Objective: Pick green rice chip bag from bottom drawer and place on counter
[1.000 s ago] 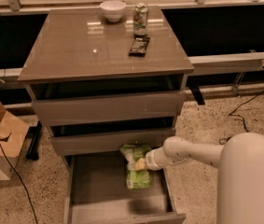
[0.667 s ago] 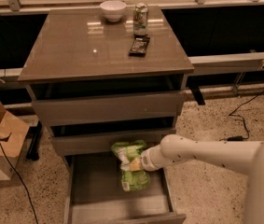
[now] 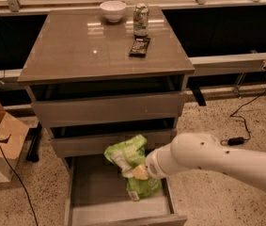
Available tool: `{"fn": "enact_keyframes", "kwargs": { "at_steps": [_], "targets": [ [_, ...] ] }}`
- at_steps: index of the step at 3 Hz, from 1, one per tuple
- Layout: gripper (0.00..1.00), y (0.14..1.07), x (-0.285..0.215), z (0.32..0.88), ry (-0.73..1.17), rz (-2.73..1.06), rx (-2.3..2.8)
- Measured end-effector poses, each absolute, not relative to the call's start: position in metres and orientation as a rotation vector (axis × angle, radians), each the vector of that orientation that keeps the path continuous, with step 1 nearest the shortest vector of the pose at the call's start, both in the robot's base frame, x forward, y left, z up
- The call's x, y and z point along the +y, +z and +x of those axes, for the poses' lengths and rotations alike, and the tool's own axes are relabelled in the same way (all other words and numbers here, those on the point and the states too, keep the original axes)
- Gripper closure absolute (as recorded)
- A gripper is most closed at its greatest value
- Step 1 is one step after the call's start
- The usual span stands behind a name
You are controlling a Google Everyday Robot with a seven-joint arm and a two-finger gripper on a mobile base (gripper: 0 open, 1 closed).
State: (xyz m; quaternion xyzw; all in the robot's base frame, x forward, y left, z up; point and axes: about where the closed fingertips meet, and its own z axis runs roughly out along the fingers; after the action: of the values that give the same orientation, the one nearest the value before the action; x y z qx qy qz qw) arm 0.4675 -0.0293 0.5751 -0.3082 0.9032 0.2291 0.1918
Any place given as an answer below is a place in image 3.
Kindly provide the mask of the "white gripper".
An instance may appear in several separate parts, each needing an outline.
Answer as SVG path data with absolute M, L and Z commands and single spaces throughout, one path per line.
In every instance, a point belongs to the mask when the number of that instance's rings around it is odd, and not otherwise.
M 147 180 L 150 177 L 163 179 L 176 173 L 179 169 L 170 151 L 170 145 L 157 148 L 146 157 L 146 165 L 140 164 L 133 169 L 133 177 L 137 180 Z

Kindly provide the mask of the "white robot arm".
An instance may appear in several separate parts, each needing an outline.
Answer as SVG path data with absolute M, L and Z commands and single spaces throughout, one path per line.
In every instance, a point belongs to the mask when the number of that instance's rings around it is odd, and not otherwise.
M 139 180 L 164 179 L 185 170 L 211 170 L 266 192 L 266 152 L 223 146 L 211 134 L 182 133 L 150 152 L 133 169 Z

